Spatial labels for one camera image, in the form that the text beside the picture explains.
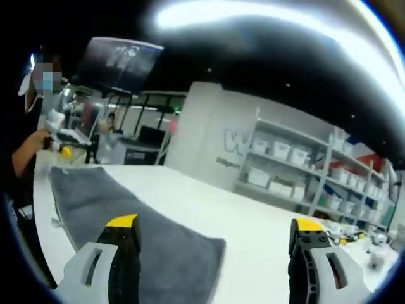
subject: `white wall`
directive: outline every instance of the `white wall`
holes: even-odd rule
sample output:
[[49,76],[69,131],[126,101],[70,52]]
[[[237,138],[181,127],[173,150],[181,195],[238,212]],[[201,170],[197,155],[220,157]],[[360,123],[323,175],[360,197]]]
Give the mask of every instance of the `white wall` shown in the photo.
[[[398,173],[401,173],[403,176],[405,176],[405,171],[397,172],[397,174]],[[402,181],[404,184],[401,187],[397,208],[394,213],[394,217],[392,218],[390,230],[397,230],[398,224],[405,225],[405,180],[402,179]]]
[[[226,91],[219,84],[195,82],[185,100],[165,165],[231,190],[244,154],[242,143],[253,127],[257,107],[260,118],[320,139],[327,139],[333,129],[329,123],[283,104]],[[228,166],[218,163],[218,158],[229,162]]]

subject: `face mask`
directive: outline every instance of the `face mask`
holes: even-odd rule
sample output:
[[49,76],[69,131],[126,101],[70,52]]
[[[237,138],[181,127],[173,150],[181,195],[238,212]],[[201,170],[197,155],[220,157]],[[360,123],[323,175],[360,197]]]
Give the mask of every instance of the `face mask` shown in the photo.
[[35,80],[34,87],[43,96],[52,96],[61,89],[61,72],[43,71],[42,80]]

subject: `white storage box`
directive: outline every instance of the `white storage box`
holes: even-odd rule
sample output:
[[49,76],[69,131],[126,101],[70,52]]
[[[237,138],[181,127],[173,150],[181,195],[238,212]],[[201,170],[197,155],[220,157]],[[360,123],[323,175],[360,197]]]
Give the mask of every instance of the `white storage box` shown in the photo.
[[342,201],[339,206],[339,210],[343,213],[352,213],[353,208],[356,204],[352,201]]
[[328,195],[325,200],[327,208],[331,210],[338,210],[341,202],[342,202],[341,198],[332,195]]
[[296,147],[290,148],[289,162],[297,166],[304,166],[308,152],[298,149]]
[[252,144],[252,150],[256,153],[265,154],[267,150],[268,142],[255,138]]
[[375,191],[375,186],[374,186],[373,184],[370,184],[370,185],[368,185],[366,194],[367,194],[369,197],[372,198],[372,197],[374,197],[374,191]]
[[281,195],[283,196],[288,196],[291,197],[292,194],[292,188],[286,185],[282,185],[282,187],[280,187],[280,192]]
[[357,215],[360,219],[365,219],[370,212],[370,207],[367,205],[362,205],[361,203],[355,204],[352,214]]
[[358,191],[363,192],[365,190],[365,185],[366,185],[366,181],[364,179],[362,179],[361,177],[359,177],[356,189]]
[[333,168],[330,175],[331,175],[335,180],[346,184],[346,183],[347,183],[347,179],[349,178],[350,172],[344,170],[343,168]]
[[381,220],[381,212],[378,210],[370,210],[369,221],[374,224],[379,224]]
[[343,143],[343,153],[351,156],[352,152],[353,152],[353,145],[349,144],[348,142],[344,142]]
[[275,182],[274,180],[270,182],[270,184],[268,185],[268,191],[271,193],[281,193],[283,191],[284,185],[279,183],[279,182]]
[[349,178],[347,179],[347,184],[352,188],[357,187],[357,183],[359,182],[359,177],[356,174],[349,173]]
[[384,201],[376,201],[375,202],[375,208],[378,211],[382,211],[384,209]]
[[289,144],[285,144],[284,142],[275,141],[271,147],[271,155],[282,160],[286,160],[291,146]]
[[333,148],[337,151],[342,151],[343,150],[343,145],[344,145],[344,139],[341,138],[333,138]]
[[270,179],[270,175],[260,169],[251,167],[249,170],[249,175],[247,176],[247,181],[250,184],[254,184],[260,187],[266,187]]
[[292,190],[292,197],[296,200],[302,201],[304,199],[305,189],[300,186],[295,186]]

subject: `human hand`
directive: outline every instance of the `human hand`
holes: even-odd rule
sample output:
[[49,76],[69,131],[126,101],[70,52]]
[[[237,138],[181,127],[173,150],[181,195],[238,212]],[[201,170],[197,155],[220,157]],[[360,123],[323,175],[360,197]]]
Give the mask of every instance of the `human hand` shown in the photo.
[[50,133],[47,130],[37,130],[30,135],[28,138],[29,143],[32,149],[35,152],[42,150],[44,147],[44,140],[50,136]]

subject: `gray towel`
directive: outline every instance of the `gray towel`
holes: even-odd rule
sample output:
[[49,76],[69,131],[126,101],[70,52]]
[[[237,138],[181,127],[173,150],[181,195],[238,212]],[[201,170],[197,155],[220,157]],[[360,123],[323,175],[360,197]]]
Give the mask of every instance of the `gray towel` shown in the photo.
[[96,241],[112,218],[139,214],[141,304],[210,300],[225,251],[223,239],[202,236],[162,216],[103,168],[52,168],[50,174],[59,217],[76,250]]

